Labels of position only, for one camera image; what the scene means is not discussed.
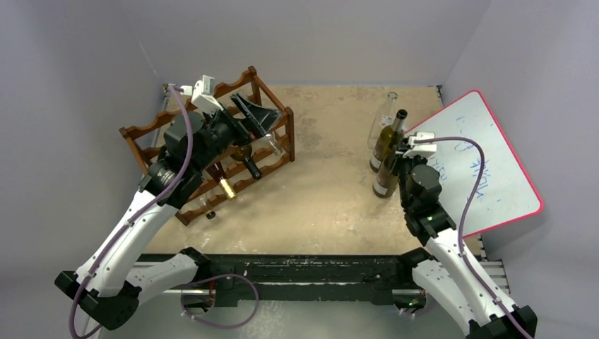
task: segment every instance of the bottle neck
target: bottle neck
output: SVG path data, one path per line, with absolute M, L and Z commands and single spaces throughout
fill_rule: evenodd
M 393 129 L 393 131 L 395 131 L 395 132 L 401 131 L 404 121 L 405 121 L 405 119 L 395 118 L 395 120 L 393 120 L 393 124 L 391 125 L 391 128 Z

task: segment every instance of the wine rack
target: wine rack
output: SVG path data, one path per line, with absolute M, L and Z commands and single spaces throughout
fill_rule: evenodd
M 283 149 L 284 153 L 279 158 L 279 160 L 272 165 L 264 165 L 260 167 L 262 171 L 263 178 L 267 177 L 270 173 L 278 170 L 283 165 L 295 161 L 295 130 L 293 125 L 293 111 L 290 107 L 286 107 L 282 104 L 282 102 L 273 94 L 273 92 L 266 86 L 266 84 L 258 77 L 258 73 L 253 66 L 250 66 L 246 71 L 244 71 L 239 79 L 234 83 L 219 83 L 215 86 L 214 97 L 219 98 L 228 93 L 231 93 L 235 90 L 238 90 L 244 85 L 251 84 L 251 95 L 248 97 L 250 101 L 257 105 L 262 105 L 262 93 L 266 95 L 266 97 L 283 113 L 278 123 L 271 129 L 271 133 L 274 133 L 277 138 L 277 144 L 279 148 Z M 187 99 L 185 102 L 185 107 L 188 112 L 194 111 L 197 109 L 196 106 L 191 104 L 191 100 Z M 237 107 L 231 106 L 227 108 L 231 115 L 239 114 L 239 110 Z M 131 152 L 133 153 L 135 160 L 137 161 L 141 171 L 144 174 L 148 173 L 148 168 L 153 164 L 153 158 L 158 155 L 158 151 L 160 147 L 149 147 L 142 149 L 139 144 L 137 144 L 136 140 L 141 138 L 142 136 L 156 131 L 160 129 L 162 126 L 171 122 L 172 118 L 178 114 L 181 114 L 181 110 L 178 109 L 176 111 L 162 111 L 156 115 L 154 121 L 145 126 L 130 126 L 128 128 L 120 128 L 121 135 L 129 145 Z M 285 133 L 279 134 L 276 132 L 277 129 L 281 127 L 285 127 Z M 223 154 L 216 158 L 215 162 L 221 161 L 233 154 L 238 150 L 238 147 L 230 146 Z M 259 148 L 255 150 L 252 158 L 254 162 L 258 164 L 259 161 L 265 159 L 269 155 L 273 154 L 273 150 L 270 148 Z M 227 178 L 231 183 L 235 182 L 235 176 L 246 171 L 245 166 L 242 163 L 235 163 L 230 165 L 225 169 L 225 173 Z M 253 178 L 249 179 L 241 179 L 233 184 L 233 189 L 236 192 L 243 191 L 247 187 L 251 186 L 254 183 Z M 206 192 L 216 188 L 218 184 L 210 179 L 204 181 L 202 185 L 191 195 L 187 203 L 196 200 Z M 212 206 L 217 206 L 218 204 L 227 200 L 225 194 L 216 194 L 210 198 L 210 204 Z M 203 208 L 196 208 L 188 210 L 185 213 L 177 213 L 177 219 L 183 223 L 184 225 L 189 225 L 189 223 L 203 215 L 205 211 Z

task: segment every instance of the floor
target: floor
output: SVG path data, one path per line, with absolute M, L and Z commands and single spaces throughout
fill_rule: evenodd
M 176 253 L 193 246 L 203 253 L 402 254 L 419 247 L 405 226 L 398 194 L 384 200 L 372 193 L 375 174 L 368 165 L 366 140 L 373 113 L 387 92 L 398 93 L 396 109 L 406 109 L 407 125 L 414 126 L 441 109 L 436 89 L 271 89 L 295 112 L 295 162 L 240 192 L 236 201 L 221 203 L 212 220 L 201 216 L 183 226 L 173 218 L 146 253 Z M 176 108 L 171 100 L 168 109 Z M 273 155 L 259 165 L 276 160 Z M 232 183 L 238 177 L 249 174 Z

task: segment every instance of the gray wall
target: gray wall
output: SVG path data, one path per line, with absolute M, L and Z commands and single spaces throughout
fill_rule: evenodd
M 160 80 L 438 85 L 490 0 L 121 0 Z
M 538 338 L 597 338 L 599 2 L 494 0 L 445 82 L 485 95 L 545 200 L 484 236 Z
M 141 173 L 118 128 L 160 84 L 116 1 L 2 1 L 0 338 L 66 338 L 53 281 L 101 244 Z

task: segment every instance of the cable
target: cable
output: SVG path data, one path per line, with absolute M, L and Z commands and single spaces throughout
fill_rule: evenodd
M 464 235 L 464 221 L 466 219 L 466 213 L 468 212 L 468 208 L 470 207 L 470 204 L 472 203 L 472 200 L 474 199 L 474 195 L 476 194 L 476 189 L 478 188 L 478 184 L 480 183 L 480 180 L 482 179 L 482 171 L 485 167 L 485 153 L 482 151 L 482 148 L 476 141 L 469 139 L 469 138 L 464 138 L 461 136 L 447 136 L 447 137 L 442 137 L 442 138 L 416 140 L 416 141 L 414 141 L 414 143 L 436 143 L 439 141 L 465 141 L 466 143 L 470 143 L 474 147 L 476 147 L 476 149 L 478 150 L 478 153 L 480 154 L 480 169 L 478 171 L 478 176 L 476 176 L 476 180 L 474 181 L 474 187 L 472 188 L 472 191 L 470 192 L 470 196 L 468 197 L 468 200 L 466 201 L 466 205 L 464 206 L 464 211 L 462 212 L 462 217 L 460 218 L 460 225 L 458 226 L 458 248 L 460 250 L 460 253 L 463 253 L 464 252 L 464 243 L 462 241 L 462 238 Z M 524 328 L 522 328 L 522 326 L 520 326 L 520 324 L 518 323 L 518 321 L 516 321 L 514 316 L 511 315 L 511 312 L 507 309 L 507 307 L 504 305 L 504 303 L 501 300 L 499 300 L 499 298 L 497 297 L 497 294 L 495 294 L 495 291 L 476 272 L 476 270 L 472 266 L 472 263 L 470 262 L 470 259 L 468 259 L 468 256 L 462 256 L 462 258 L 464 259 L 464 263 L 466 264 L 466 267 L 468 267 L 468 270 L 474 275 L 474 278 L 476 278 L 476 280 L 478 280 L 478 282 L 484 287 L 484 289 L 487 290 L 487 292 L 491 295 L 493 300 L 497 303 L 497 305 L 499 305 L 499 308 L 501 308 L 502 311 L 506 314 L 506 316 L 508 317 L 510 322 L 514 325 L 514 327 L 516 329 L 518 329 L 520 334 L 522 334 L 522 336 L 526 339 L 533 339 L 533 337 L 530 336 L 530 334 L 528 334 L 528 332 L 526 332 L 524 330 Z
M 195 321 L 197 321 L 199 323 L 203 323 L 205 325 L 212 326 L 214 328 L 219 328 L 221 330 L 232 330 L 233 328 L 238 328 L 238 327 L 241 327 L 241 326 L 245 325 L 246 323 L 248 323 L 256 315 L 256 312 L 258 311 L 258 304 L 259 304 L 260 300 L 259 300 L 258 290 L 256 289 L 256 286 L 251 281 L 249 281 L 248 278 L 244 277 L 243 275 L 234 274 L 234 273 L 227 273 L 227 274 L 215 275 L 212 278 L 208 278 L 208 279 L 204 279 L 204 280 L 201 280 L 201 281 L 192 282 L 192 283 L 187 284 L 185 286 L 192 287 L 192 286 L 201 285 L 201 284 L 204 284 L 204 283 L 209 283 L 210 281 L 214 281 L 214 280 L 222 279 L 222 278 L 226 278 L 226 277 L 239 278 L 239 279 L 245 281 L 251 287 L 251 290 L 254 291 L 254 296 L 256 298 L 256 302 L 254 303 L 254 309 L 251 311 L 251 314 L 245 320 L 243 320 L 240 323 L 236 323 L 235 325 L 222 325 L 220 323 L 213 323 L 211 321 L 207 321 L 207 320 L 204 320 L 202 318 L 198 318 L 198 317 L 194 316 L 193 314 L 189 313 L 189 311 L 187 310 L 187 308 L 185 308 L 185 305 L 183 304 L 183 295 L 181 295 L 181 309 L 183 310 L 183 313 L 181 313 L 181 315 L 182 316 L 186 315 L 191 320 L 195 320 Z
M 168 88 L 169 88 L 170 92 L 173 94 L 174 98 L 179 103 L 179 106 L 181 107 L 181 113 L 183 114 L 183 120 L 185 121 L 185 130 L 187 132 L 187 153 L 185 154 L 185 159 L 183 161 L 183 165 L 181 166 L 181 169 L 179 170 L 177 175 L 174 177 L 172 182 L 167 186 L 167 188 L 164 191 L 160 192 L 160 194 L 158 194 L 152 201 L 148 202 L 144 207 L 140 208 L 137 212 L 135 212 L 121 226 L 121 228 L 119 228 L 117 233 L 115 233 L 114 236 L 108 241 L 108 243 L 106 244 L 104 249 L 102 249 L 100 254 L 97 255 L 97 258 L 94 260 L 92 266 L 90 267 L 87 276 L 83 279 L 83 281 L 81 281 L 81 284 L 79 285 L 79 288 L 77 289 L 77 292 L 75 293 L 75 297 L 73 297 L 73 304 L 71 304 L 71 311 L 69 312 L 69 332 L 71 333 L 71 337 L 73 337 L 73 339 L 87 339 L 87 338 L 91 337 L 92 335 L 94 335 L 94 333 L 96 333 L 98 330 L 100 330 L 102 328 L 101 325 L 98 325 L 93 330 L 91 330 L 89 333 L 87 333 L 85 335 L 77 334 L 77 330 L 75 329 L 75 313 L 77 312 L 77 305 L 79 305 L 79 299 L 81 298 L 81 294 L 83 293 L 84 289 L 88 286 L 90 280 L 94 276 L 95 271 L 97 270 L 98 267 L 100 267 L 102 260 L 104 260 L 104 257 L 106 257 L 106 255 L 112 249 L 112 247 L 114 247 L 114 245 L 119 241 L 119 239 L 121 238 L 123 233 L 125 233 L 127 228 L 134 226 L 134 223 L 137 220 L 137 218 L 139 218 L 152 205 L 154 205 L 155 203 L 160 201 L 169 192 L 171 192 L 173 190 L 173 188 L 181 181 L 181 178 L 183 177 L 183 174 L 185 174 L 185 171 L 187 170 L 187 167 L 189 166 L 189 162 L 191 161 L 191 152 L 192 152 L 192 149 L 194 146 L 194 132 L 191 129 L 191 121 L 189 120 L 189 115 L 187 114 L 185 105 L 183 105 L 183 101 L 181 100 L 181 97 L 179 96 L 179 93 L 177 92 L 179 89 L 174 89 L 172 85 L 169 85 Z

